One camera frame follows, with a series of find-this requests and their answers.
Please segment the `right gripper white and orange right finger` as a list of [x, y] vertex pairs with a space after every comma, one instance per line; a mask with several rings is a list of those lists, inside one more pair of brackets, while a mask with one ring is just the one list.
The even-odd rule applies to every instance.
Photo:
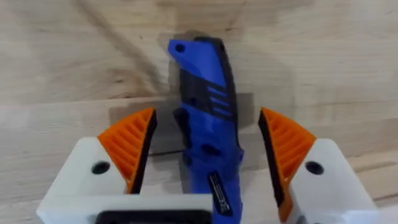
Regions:
[[336, 142], [267, 108], [258, 125], [281, 223], [379, 221], [379, 210]]

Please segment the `right gripper white and orange left finger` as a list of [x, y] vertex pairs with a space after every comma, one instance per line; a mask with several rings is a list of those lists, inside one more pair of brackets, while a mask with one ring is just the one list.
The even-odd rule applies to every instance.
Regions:
[[156, 126], [156, 111], [147, 108], [114, 123], [97, 137], [81, 138], [46, 196], [138, 194]]

